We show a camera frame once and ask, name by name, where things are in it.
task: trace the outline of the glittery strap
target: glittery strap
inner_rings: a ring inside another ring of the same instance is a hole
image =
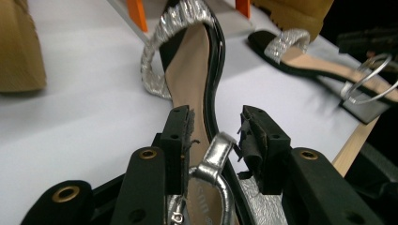
[[[298,47],[305,53],[310,43],[310,34],[303,29],[290,29],[281,32],[274,38],[264,50],[264,54],[274,60],[276,63],[281,62],[282,56],[292,47]]]
[[[213,26],[214,19],[207,5],[202,0],[181,0],[175,7],[169,7],[161,16],[155,33],[145,44],[141,57],[141,73],[145,89],[156,96],[170,99],[164,75],[155,74],[152,60],[155,51],[176,33],[197,23]]]

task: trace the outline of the silver ankle strap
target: silver ankle strap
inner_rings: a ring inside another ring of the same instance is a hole
[[[282,56],[286,51],[292,47],[300,48],[304,53],[307,52],[310,43],[310,33],[303,29],[290,29],[281,32],[274,38],[264,50],[264,54],[275,61],[280,63]]]
[[[387,65],[390,65],[394,68],[398,69],[398,64],[391,61],[392,60],[392,56],[390,54],[379,54],[375,57],[372,57],[368,60],[366,60],[366,62],[364,62],[362,65],[360,65],[360,67],[358,68],[359,71],[363,72],[366,69],[369,68],[369,66],[373,65],[375,62],[380,61],[382,59],[385,59],[384,62],[377,67],[375,70],[373,70],[371,73],[369,73],[369,75],[365,76],[364,78],[362,78],[359,82],[356,82],[354,84],[347,82],[345,84],[345,86],[343,87],[340,95],[342,97],[342,99],[344,100],[348,100],[353,104],[356,105],[360,105],[360,104],[365,104],[365,103],[369,103],[371,101],[375,101],[378,100],[382,97],[384,97],[385,95],[387,95],[389,92],[393,91],[397,86],[398,86],[398,80],[397,82],[391,86],[389,89],[387,89],[386,91],[384,91],[381,94],[378,94],[375,97],[371,97],[369,99],[365,99],[365,100],[358,100],[355,97],[353,97],[353,93],[360,87],[362,86],[364,83],[368,82],[369,80],[371,80],[375,75],[377,75],[381,70],[383,70],[383,68],[385,68]]]
[[[156,96],[170,99],[170,92],[164,75],[152,71],[155,51],[176,33],[193,24],[206,23],[213,26],[214,19],[207,5],[202,0],[181,0],[175,7],[169,7],[161,16],[155,33],[145,44],[141,57],[141,73],[145,89]]]

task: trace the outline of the white table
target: white table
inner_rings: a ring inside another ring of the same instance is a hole
[[[0,96],[0,224],[19,224],[57,183],[81,179],[96,188],[124,173],[132,152],[152,143],[172,110],[170,101],[145,91],[139,69],[144,43],[106,0],[35,0],[29,7],[48,87],[35,95]],[[254,7],[251,21],[279,32]],[[337,108],[339,99],[322,87],[271,67],[245,40],[226,40],[216,96],[220,131],[238,140],[239,114],[251,105],[280,125],[292,147],[318,150],[335,165],[341,149],[359,149],[373,124],[362,126]],[[322,37],[309,53],[359,64]],[[356,153],[349,155],[343,164]]]

